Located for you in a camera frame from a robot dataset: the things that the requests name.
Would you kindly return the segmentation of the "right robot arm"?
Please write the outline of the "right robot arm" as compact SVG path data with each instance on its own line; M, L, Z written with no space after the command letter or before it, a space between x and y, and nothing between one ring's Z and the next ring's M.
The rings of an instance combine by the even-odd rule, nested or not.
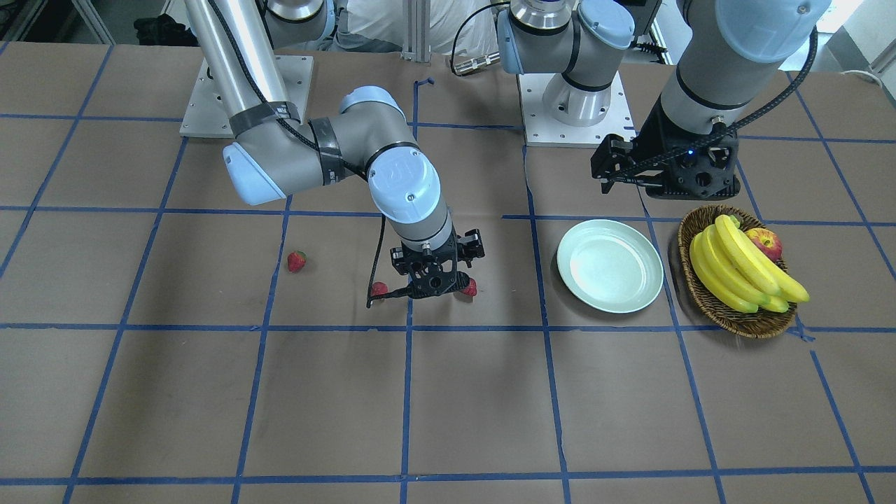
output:
M479 230L458 235L438 171L419 149L406 115L377 86L350 92L339 114L305 118L289 96L274 49L326 37L332 1L188 1L190 29L222 96L234 143L222 156L250 205L336 184L367 182L372 201L400 238L391 264L409 285L384 299L426 299L473 285L459 262L483 258Z

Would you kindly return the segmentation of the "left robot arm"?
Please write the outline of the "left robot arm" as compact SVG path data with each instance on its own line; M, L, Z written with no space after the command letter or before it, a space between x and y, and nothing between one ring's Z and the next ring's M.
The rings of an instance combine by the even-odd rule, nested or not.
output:
M602 193L617 184L655 199L723 200L739 194L739 129L804 82L829 1L679 1L691 31L637 135L607 134L591 156ZM634 17L615 1L512 1L496 20L509 74L550 74L544 105L559 121L601 121L631 47Z

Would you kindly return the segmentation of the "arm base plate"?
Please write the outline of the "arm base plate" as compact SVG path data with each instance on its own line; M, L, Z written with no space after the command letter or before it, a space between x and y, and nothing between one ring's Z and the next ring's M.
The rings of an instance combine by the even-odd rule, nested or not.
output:
M275 60L289 100L297 108L303 123L314 72L314 58L310 55L276 55ZM206 60L202 60L179 133L182 137L232 139L228 118L230 115L218 93L218 86L211 78Z
M595 148L609 134L636 136L618 73L598 92L574 88L560 73L524 74L518 82L529 147Z

